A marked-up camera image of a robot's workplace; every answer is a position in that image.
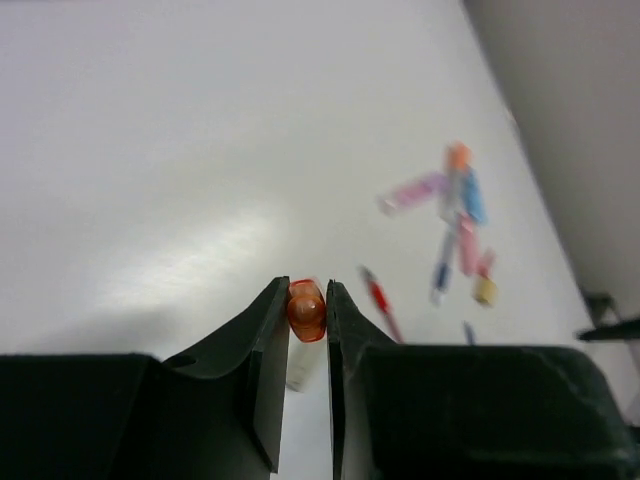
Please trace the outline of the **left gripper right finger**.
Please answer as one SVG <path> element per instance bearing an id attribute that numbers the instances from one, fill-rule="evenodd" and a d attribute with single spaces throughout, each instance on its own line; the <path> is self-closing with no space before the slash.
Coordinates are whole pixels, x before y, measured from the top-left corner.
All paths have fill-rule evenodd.
<path id="1" fill-rule="evenodd" d="M 404 345 L 327 286 L 337 479 L 635 479 L 596 364 L 555 346 Z"/>

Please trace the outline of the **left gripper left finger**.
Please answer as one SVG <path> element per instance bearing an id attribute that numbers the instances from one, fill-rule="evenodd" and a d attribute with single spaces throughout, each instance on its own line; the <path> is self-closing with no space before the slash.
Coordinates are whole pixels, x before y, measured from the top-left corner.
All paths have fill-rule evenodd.
<path id="1" fill-rule="evenodd" d="M 278 467 L 289 281 L 184 351 L 1 360 L 5 479 L 266 479 Z"/>

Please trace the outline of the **purple pink highlighter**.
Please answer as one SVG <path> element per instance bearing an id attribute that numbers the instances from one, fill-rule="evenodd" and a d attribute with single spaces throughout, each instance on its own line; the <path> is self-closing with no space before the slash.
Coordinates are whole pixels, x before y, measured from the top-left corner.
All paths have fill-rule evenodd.
<path id="1" fill-rule="evenodd" d="M 447 176 L 441 172 L 430 172 L 379 195 L 376 202 L 384 214 L 392 216 L 424 203 L 447 189 Z"/>

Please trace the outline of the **blue highlighter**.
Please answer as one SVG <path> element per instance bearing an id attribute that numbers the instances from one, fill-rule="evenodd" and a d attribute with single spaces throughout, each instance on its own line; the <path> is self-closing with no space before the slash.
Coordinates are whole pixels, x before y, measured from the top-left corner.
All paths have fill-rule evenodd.
<path id="1" fill-rule="evenodd" d="M 464 204 L 469 217 L 478 225 L 487 222 L 484 199 L 480 190 L 475 170 L 468 170 L 464 187 Z"/>

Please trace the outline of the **orange capped white highlighter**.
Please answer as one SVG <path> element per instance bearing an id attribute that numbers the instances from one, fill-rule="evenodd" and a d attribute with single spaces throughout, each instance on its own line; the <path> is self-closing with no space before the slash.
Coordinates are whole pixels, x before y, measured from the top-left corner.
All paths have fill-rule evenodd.
<path id="1" fill-rule="evenodd" d="M 457 142 L 449 148 L 448 183 L 441 218 L 448 223 L 455 223 L 463 209 L 464 187 L 471 161 L 471 150 L 463 143 Z"/>

